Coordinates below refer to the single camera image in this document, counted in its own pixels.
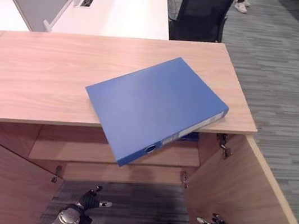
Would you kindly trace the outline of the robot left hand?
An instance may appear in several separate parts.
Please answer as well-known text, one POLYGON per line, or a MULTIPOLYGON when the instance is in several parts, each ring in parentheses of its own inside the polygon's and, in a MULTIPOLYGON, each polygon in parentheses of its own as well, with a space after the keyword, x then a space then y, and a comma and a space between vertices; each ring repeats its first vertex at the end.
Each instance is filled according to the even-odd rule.
POLYGON ((96 186, 94 189, 90 189, 86 192, 78 201, 79 206, 86 211, 96 208, 110 208, 112 207, 112 202, 101 201, 98 197, 98 193, 103 189, 101 185, 96 186))

